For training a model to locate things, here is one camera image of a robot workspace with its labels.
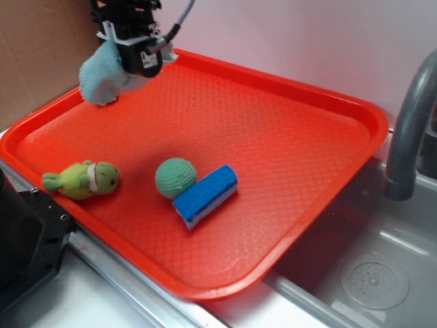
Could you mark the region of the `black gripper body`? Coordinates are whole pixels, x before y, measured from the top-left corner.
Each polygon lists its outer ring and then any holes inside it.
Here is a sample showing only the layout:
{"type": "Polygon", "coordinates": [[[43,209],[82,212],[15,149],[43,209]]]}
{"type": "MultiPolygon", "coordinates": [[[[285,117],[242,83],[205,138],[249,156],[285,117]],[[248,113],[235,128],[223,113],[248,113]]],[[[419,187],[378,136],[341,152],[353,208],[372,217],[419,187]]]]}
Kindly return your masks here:
{"type": "Polygon", "coordinates": [[[91,16],[101,43],[130,46],[159,34],[153,13],[161,8],[161,1],[91,1],[91,16]]]}

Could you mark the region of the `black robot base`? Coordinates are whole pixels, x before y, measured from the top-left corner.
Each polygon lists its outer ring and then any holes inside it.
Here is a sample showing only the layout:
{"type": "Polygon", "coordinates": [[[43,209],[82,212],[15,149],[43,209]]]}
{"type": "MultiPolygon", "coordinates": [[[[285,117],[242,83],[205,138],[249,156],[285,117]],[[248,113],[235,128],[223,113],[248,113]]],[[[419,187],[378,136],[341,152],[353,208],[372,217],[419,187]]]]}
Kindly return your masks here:
{"type": "Polygon", "coordinates": [[[39,189],[16,191],[1,173],[1,312],[59,272],[71,216],[39,189]]]}

